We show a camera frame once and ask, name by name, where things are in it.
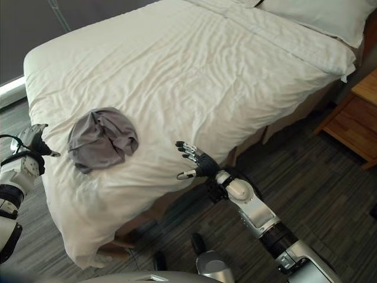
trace wall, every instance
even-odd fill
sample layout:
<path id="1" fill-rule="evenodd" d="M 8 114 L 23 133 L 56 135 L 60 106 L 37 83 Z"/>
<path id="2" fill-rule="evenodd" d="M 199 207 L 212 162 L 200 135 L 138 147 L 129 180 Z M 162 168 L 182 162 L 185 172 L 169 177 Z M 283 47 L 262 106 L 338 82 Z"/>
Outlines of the wall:
<path id="1" fill-rule="evenodd" d="M 59 9 L 72 30 L 141 8 L 156 0 L 59 0 Z"/>
<path id="2" fill-rule="evenodd" d="M 57 0 L 72 30 L 156 0 Z M 64 33 L 48 0 L 0 0 L 0 85 L 23 74 L 27 52 Z"/>
<path id="3" fill-rule="evenodd" d="M 63 33 L 47 0 L 0 0 L 0 85 L 24 73 L 27 52 Z"/>

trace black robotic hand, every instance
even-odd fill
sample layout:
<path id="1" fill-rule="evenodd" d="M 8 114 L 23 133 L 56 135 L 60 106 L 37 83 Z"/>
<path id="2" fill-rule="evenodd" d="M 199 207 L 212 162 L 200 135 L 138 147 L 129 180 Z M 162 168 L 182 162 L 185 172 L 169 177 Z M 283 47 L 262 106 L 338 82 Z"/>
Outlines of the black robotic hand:
<path id="1" fill-rule="evenodd" d="M 197 167 L 193 170 L 181 172 L 177 175 L 178 180 L 184 180 L 192 177 L 215 177 L 220 170 L 220 166 L 207 153 L 201 151 L 196 146 L 192 146 L 184 141 L 177 141 L 176 147 L 178 151 L 184 152 L 184 158 L 195 162 Z"/>
<path id="2" fill-rule="evenodd" d="M 24 147 L 39 155 L 59 157 L 60 153 L 52 151 L 42 140 L 42 133 L 46 127 L 48 127 L 47 124 L 34 124 L 20 132 L 17 139 L 13 137 L 14 139 L 11 143 L 13 154 L 18 153 L 19 150 Z"/>

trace white bed sheet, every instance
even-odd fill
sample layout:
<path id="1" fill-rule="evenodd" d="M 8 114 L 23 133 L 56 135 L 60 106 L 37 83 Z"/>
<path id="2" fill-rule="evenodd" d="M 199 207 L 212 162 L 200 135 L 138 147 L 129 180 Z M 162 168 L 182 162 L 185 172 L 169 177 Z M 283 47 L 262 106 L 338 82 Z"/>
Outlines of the white bed sheet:
<path id="1" fill-rule="evenodd" d="M 231 0 L 163 0 L 70 32 L 25 59 L 32 123 L 48 123 L 43 175 L 51 216 L 80 267 L 192 167 L 176 140 L 223 160 L 257 129 L 351 73 L 355 56 L 329 37 Z M 114 106 L 140 146 L 125 163 L 88 175 L 67 154 L 73 124 Z"/>

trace white pillow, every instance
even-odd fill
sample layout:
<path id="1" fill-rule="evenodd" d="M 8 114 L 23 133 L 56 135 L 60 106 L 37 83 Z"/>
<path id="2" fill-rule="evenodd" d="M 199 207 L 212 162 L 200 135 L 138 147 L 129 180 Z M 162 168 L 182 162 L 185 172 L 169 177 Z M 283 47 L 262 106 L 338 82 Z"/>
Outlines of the white pillow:
<path id="1" fill-rule="evenodd" d="M 258 8 L 338 37 L 358 48 L 377 0 L 264 0 Z"/>

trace crumpled fabric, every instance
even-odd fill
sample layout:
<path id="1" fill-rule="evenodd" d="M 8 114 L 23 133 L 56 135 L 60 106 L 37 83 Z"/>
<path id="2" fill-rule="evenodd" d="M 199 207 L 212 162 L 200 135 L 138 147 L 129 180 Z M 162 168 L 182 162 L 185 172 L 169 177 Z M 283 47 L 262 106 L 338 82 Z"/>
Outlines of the crumpled fabric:
<path id="1" fill-rule="evenodd" d="M 90 110 L 73 126 L 68 155 L 82 173 L 123 163 L 138 148 L 131 121 L 114 107 Z"/>

